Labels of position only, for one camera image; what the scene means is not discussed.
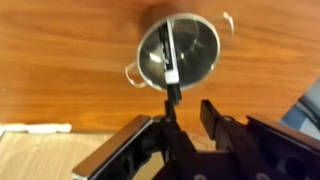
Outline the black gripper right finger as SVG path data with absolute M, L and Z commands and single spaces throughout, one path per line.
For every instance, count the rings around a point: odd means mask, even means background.
M 242 138 L 245 126 L 233 117 L 222 115 L 209 100 L 201 101 L 200 120 L 209 139 L 215 142 L 216 150 L 208 152 L 210 156 L 245 155 Z

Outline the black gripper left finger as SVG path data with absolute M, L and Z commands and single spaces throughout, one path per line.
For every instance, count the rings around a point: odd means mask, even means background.
M 175 107 L 169 100 L 164 102 L 165 115 L 160 120 L 161 153 L 165 160 L 191 160 L 196 149 L 176 118 Z

